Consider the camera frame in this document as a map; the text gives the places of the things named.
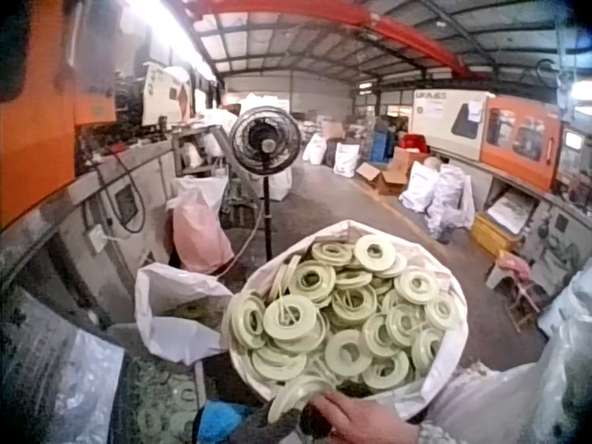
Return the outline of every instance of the red overhead crane beam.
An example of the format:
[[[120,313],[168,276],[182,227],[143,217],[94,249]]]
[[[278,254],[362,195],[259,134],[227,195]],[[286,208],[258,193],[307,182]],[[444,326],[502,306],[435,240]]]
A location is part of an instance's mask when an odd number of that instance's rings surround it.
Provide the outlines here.
[[[197,19],[201,19],[204,14],[278,12],[341,23],[403,43],[450,68],[458,77],[476,77],[474,72],[453,52],[425,37],[411,26],[403,25],[389,17],[373,14],[362,6],[341,0],[199,0],[179,6],[181,10],[183,7],[189,9]]]

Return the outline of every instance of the pink plastic bag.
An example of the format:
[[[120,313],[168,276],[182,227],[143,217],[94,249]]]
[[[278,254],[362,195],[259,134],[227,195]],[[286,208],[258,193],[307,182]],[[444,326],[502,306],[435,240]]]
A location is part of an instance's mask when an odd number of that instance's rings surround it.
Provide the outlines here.
[[[216,214],[197,189],[183,192],[173,207],[173,239],[183,268],[209,274],[234,257]]]

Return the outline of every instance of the hand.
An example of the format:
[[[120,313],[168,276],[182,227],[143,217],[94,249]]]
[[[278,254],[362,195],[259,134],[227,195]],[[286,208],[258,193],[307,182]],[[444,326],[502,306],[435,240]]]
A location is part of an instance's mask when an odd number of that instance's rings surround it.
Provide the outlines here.
[[[231,444],[276,444],[296,429],[300,412],[285,412],[273,424],[267,422],[271,402],[245,419],[230,435]]]
[[[394,410],[374,401],[355,400],[328,391],[311,404],[333,426],[335,444],[417,444],[419,427],[402,421]]]

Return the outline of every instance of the fan grille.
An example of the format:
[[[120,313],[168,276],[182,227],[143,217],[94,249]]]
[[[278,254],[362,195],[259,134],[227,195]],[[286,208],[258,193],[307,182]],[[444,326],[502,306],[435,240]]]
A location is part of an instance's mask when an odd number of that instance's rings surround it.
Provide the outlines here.
[[[276,174],[289,167],[300,151],[300,141],[294,119],[274,106],[247,111],[230,132],[232,150],[239,163],[260,176]],[[264,142],[272,147],[268,152],[264,151]]]

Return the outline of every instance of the yellow crate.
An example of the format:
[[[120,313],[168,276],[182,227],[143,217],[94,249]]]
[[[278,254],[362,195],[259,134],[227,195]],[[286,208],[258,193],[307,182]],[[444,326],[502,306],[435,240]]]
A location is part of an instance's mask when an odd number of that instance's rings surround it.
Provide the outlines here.
[[[511,252],[520,239],[496,225],[483,213],[478,213],[475,217],[475,222],[471,227],[471,237],[495,257],[500,255],[500,250]]]

